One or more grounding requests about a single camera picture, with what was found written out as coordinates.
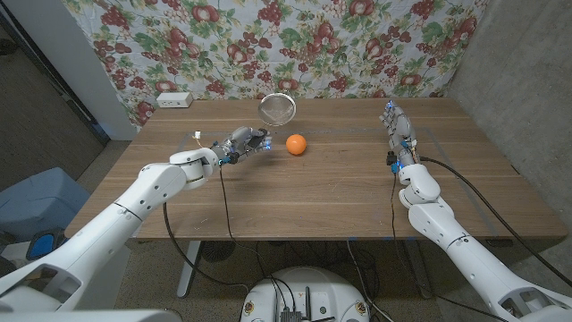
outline floral fabric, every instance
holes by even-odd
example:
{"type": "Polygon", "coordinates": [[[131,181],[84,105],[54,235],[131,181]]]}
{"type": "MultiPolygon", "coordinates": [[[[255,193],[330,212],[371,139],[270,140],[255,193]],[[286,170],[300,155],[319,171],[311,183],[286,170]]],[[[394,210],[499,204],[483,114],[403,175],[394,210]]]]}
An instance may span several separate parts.
{"type": "Polygon", "coordinates": [[[131,123],[195,99],[442,96],[488,0],[62,0],[131,123]]]}

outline wall outlet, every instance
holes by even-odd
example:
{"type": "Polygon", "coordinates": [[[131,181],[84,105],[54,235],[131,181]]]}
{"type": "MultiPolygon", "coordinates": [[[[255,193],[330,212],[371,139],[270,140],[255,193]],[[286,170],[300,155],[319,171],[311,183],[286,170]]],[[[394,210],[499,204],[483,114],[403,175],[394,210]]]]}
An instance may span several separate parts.
{"type": "Polygon", "coordinates": [[[192,102],[190,93],[161,93],[157,98],[159,107],[189,107],[192,102]]]}

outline table top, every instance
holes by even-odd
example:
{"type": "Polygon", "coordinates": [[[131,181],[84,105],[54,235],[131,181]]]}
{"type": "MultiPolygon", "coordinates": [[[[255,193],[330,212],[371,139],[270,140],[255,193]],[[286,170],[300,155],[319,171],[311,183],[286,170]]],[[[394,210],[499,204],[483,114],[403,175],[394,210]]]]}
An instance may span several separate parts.
{"type": "MultiPolygon", "coordinates": [[[[265,127],[271,151],[223,167],[232,235],[238,240],[345,240],[390,238],[393,174],[385,165],[388,135],[378,116],[387,99],[300,99],[286,125],[264,125],[258,100],[195,101],[190,108],[157,110],[66,230],[76,233],[119,197],[139,169],[168,162],[173,153],[205,146],[244,125],[265,127]],[[293,133],[307,140],[294,157],[286,150],[293,133]]],[[[458,104],[447,98],[395,100],[410,117],[417,150],[455,167],[474,184],[522,236],[560,238],[568,232],[533,188],[486,138],[458,104]]],[[[469,188],[447,170],[425,164],[442,188],[458,221],[475,237],[510,237],[469,188]]],[[[229,234],[218,173],[204,186],[182,191],[168,202],[177,238],[227,240],[229,234]]],[[[395,196],[398,238],[421,236],[395,196]]],[[[163,210],[142,225],[140,239],[168,238],[163,210]]]]}

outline orange ball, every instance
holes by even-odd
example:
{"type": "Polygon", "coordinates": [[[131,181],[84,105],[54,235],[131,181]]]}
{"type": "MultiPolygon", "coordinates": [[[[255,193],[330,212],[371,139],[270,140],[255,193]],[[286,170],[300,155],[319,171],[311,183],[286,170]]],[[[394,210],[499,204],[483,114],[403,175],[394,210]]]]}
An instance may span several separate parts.
{"type": "Polygon", "coordinates": [[[290,135],[286,140],[286,148],[294,156],[299,156],[306,149],[306,139],[299,134],[290,135]]]}

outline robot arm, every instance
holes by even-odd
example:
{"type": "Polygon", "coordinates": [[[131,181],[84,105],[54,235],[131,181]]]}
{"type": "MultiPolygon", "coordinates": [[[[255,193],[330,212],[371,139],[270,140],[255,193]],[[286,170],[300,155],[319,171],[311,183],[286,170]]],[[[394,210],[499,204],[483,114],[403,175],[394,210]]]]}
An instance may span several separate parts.
{"type": "Polygon", "coordinates": [[[114,203],[64,245],[0,278],[0,312],[74,309],[91,278],[151,212],[180,191],[205,184],[217,167],[270,149],[270,144],[266,130],[240,127],[223,144],[174,154],[170,163],[145,165],[114,203]],[[39,277],[49,282],[39,284],[39,277]]]}
{"type": "Polygon", "coordinates": [[[409,222],[447,253],[489,310],[508,321],[572,320],[572,299],[516,276],[458,223],[437,181],[416,161],[415,132],[403,110],[390,101],[380,119],[407,186],[399,195],[409,222]]]}

